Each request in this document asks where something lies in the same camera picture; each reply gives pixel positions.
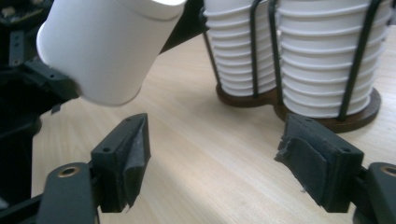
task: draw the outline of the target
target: round wooden base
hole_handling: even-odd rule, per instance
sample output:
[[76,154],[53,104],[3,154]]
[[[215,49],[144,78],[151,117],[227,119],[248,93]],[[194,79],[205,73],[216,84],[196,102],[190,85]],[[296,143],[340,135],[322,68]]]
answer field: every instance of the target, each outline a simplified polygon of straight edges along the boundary
[[[216,87],[219,99],[226,105],[235,107],[255,107],[261,105],[272,105],[277,116],[285,120],[289,111],[284,105],[277,103],[276,89],[267,91],[254,98],[252,96],[235,97],[227,94],[221,89],[221,86]],[[357,130],[371,121],[373,121],[381,106],[381,96],[376,89],[371,93],[370,104],[368,104],[361,112],[347,116],[345,120],[334,119],[314,119],[323,126],[327,127],[334,133],[345,133]]]

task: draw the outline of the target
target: table surface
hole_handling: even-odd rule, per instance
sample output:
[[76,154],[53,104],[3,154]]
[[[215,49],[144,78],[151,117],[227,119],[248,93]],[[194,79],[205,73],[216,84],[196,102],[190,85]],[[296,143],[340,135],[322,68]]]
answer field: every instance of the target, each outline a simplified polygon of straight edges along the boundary
[[[341,133],[365,153],[363,166],[396,162],[396,26],[390,29],[375,87],[382,105],[367,126]],[[47,174],[90,152],[126,117],[148,113],[151,159],[135,205],[101,214],[102,223],[352,223],[327,214],[274,161],[284,122],[270,105],[235,108],[221,103],[201,36],[160,55],[140,94],[120,107],[70,101],[43,114],[34,139],[33,189]]]

